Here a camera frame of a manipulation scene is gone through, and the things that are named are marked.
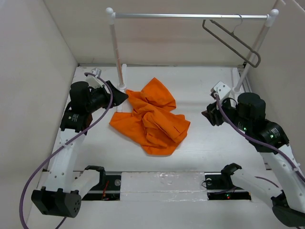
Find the orange trousers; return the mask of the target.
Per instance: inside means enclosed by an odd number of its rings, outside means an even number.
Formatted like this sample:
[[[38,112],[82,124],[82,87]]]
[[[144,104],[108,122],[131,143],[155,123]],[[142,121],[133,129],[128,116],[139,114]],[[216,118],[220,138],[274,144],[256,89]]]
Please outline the orange trousers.
[[[115,112],[110,126],[139,144],[152,156],[170,156],[187,137],[190,121],[173,114],[176,101],[157,79],[151,79],[141,91],[126,91],[130,113]]]

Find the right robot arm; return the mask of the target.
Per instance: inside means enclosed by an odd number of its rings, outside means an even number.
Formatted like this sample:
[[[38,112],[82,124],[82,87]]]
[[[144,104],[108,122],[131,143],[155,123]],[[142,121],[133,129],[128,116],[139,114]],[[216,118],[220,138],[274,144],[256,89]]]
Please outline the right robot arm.
[[[280,186],[250,175],[236,163],[221,170],[220,182],[226,188],[239,187],[257,196],[285,226],[305,226],[305,176],[295,161],[283,128],[266,119],[266,103],[255,93],[242,93],[232,106],[232,98],[213,92],[215,102],[202,115],[213,126],[229,124],[261,155],[275,174]]]

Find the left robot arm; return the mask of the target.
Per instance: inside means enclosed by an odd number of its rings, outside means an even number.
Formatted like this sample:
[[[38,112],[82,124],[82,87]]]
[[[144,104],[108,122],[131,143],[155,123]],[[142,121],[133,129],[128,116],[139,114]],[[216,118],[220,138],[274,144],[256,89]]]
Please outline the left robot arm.
[[[73,83],[68,103],[60,125],[59,152],[44,185],[34,190],[31,200],[43,215],[74,218],[81,208],[82,198],[91,188],[101,189],[106,185],[104,167],[87,166],[83,174],[73,178],[73,169],[80,153],[92,113],[100,108],[105,111],[121,105],[128,95],[116,89],[110,81],[96,87],[86,81]]]

